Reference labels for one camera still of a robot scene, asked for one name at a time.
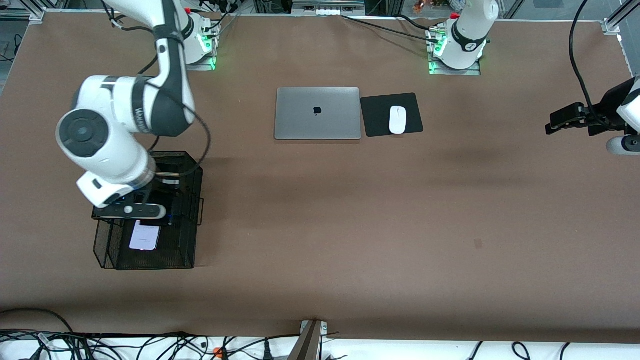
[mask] orange plug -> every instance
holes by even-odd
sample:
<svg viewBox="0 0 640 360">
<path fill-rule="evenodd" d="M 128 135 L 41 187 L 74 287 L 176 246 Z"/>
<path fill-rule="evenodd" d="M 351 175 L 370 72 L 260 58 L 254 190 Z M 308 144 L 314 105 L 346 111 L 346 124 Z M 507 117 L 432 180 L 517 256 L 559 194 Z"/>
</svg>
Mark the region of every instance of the orange plug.
<svg viewBox="0 0 640 360">
<path fill-rule="evenodd" d="M 213 354 L 216 354 L 216 359 L 222 359 L 222 348 L 217 347 L 213 349 Z"/>
</svg>

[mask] mounting plate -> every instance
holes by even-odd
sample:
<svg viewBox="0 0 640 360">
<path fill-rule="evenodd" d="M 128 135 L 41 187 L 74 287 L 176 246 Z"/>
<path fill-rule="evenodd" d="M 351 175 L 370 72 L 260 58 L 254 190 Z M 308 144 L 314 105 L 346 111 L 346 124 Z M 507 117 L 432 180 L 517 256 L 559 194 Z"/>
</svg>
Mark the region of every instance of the mounting plate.
<svg viewBox="0 0 640 360">
<path fill-rule="evenodd" d="M 437 25 L 431 26 L 429 30 L 425 31 L 425 35 L 428 39 L 436 39 L 438 41 L 446 41 L 445 34 L 447 29 Z M 429 74 L 431 75 L 462 75 L 462 76 L 480 76 L 480 61 L 476 62 L 468 69 L 457 70 L 446 66 L 442 60 L 434 55 L 436 48 L 442 44 L 434 44 L 432 42 L 427 43 L 427 56 L 429 60 Z"/>
</svg>

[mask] white floor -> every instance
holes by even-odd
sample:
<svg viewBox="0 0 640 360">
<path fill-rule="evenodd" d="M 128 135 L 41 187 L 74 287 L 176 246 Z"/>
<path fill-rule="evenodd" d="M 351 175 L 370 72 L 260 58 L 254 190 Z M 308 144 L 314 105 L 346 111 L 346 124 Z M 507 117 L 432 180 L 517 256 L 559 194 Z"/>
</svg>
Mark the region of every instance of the white floor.
<svg viewBox="0 0 640 360">
<path fill-rule="evenodd" d="M 222 345 L 223 338 L 210 337 L 206 346 L 207 354 L 212 354 L 214 348 Z M 260 338 L 236 338 L 227 349 L 233 351 L 244 345 L 258 341 Z M 146 338 L 118 338 L 101 340 L 107 345 L 127 345 L 139 347 L 143 345 Z M 176 338 L 163 340 L 151 346 L 145 347 L 140 355 L 140 360 L 167 360 L 173 354 L 173 347 Z M 200 347 L 205 343 L 206 338 L 197 338 L 192 343 Z M 288 356 L 296 342 L 296 338 L 282 338 L 270 341 L 271 353 L 273 357 Z M 51 348 L 66 349 L 66 345 L 61 340 L 52 341 Z M 346 360 L 467 360 L 473 353 L 477 342 L 475 341 L 398 341 L 398 340 L 325 340 L 321 359 L 327 360 L 329 356 L 334 359 L 347 357 Z M 558 360 L 563 343 L 525 343 L 531 359 L 534 360 Z M 0 343 L 0 359 L 21 360 L 29 359 L 36 349 L 38 342 L 35 340 L 6 341 Z M 158 358 L 167 348 L 170 349 L 162 359 Z M 122 360 L 136 359 L 137 348 L 115 349 Z M 524 351 L 519 348 L 520 354 L 524 356 Z M 109 353 L 112 358 L 118 358 L 109 350 L 100 349 Z M 264 355 L 264 344 L 259 343 L 246 349 L 247 353 L 258 359 Z M 174 359 L 197 360 L 202 353 L 196 353 L 188 348 L 179 351 Z M 249 355 L 237 353 L 232 360 L 252 360 Z M 100 353 L 95 354 L 96 360 L 109 359 Z M 52 360 L 70 359 L 68 352 L 54 353 Z M 485 342 L 480 347 L 475 360 L 514 360 L 518 359 L 511 349 L 511 342 Z M 640 345 L 625 344 L 592 344 L 592 343 L 572 343 L 565 351 L 563 360 L 631 360 L 640 359 Z M 204 356 L 204 360 L 211 360 L 211 355 Z"/>
</svg>

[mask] white mouse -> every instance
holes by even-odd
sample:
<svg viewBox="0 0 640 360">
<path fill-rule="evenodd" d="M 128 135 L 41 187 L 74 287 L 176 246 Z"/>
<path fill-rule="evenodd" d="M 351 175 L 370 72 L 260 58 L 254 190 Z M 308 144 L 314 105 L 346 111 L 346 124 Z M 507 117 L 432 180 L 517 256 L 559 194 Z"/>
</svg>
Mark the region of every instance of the white mouse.
<svg viewBox="0 0 640 360">
<path fill-rule="evenodd" d="M 391 106 L 389 111 L 389 131 L 400 135 L 406 129 L 406 109 L 402 106 Z"/>
</svg>

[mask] brown table surface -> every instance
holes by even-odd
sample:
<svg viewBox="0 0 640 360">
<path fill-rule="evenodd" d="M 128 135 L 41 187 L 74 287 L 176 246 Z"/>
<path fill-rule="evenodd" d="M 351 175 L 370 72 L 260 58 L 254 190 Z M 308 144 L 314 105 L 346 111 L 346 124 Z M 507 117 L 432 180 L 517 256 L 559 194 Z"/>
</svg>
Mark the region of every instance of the brown table surface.
<svg viewBox="0 0 640 360">
<path fill-rule="evenodd" d="M 544 132 L 583 101 L 569 28 L 498 22 L 483 75 L 453 77 L 428 74 L 420 40 L 340 17 L 241 17 L 218 68 L 189 75 L 213 133 L 196 268 L 117 272 L 93 255 L 83 170 L 54 130 L 87 76 L 137 73 L 153 43 L 102 14 L 49 13 L 0 97 L 0 306 L 84 332 L 275 335 L 322 318 L 345 337 L 637 341 L 640 160 L 608 154 L 608 135 Z M 575 45 L 595 101 L 630 77 L 597 23 Z M 424 132 L 277 142 L 281 86 L 415 92 Z M 199 126 L 158 146 L 203 148 Z"/>
</svg>

